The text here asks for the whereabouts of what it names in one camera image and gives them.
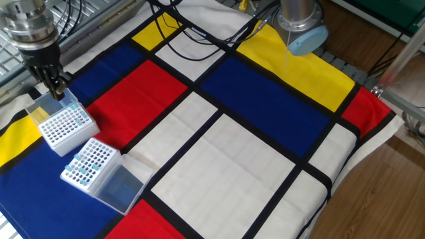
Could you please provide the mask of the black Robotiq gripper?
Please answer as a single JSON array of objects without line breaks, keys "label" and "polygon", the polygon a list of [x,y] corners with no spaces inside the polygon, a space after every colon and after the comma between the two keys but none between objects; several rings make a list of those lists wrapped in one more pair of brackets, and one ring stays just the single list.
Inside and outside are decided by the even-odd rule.
[{"label": "black Robotiq gripper", "polygon": [[29,67],[36,80],[42,82],[55,100],[64,97],[64,91],[72,76],[60,65],[60,46],[54,42],[50,46],[38,50],[20,50],[23,62]]}]

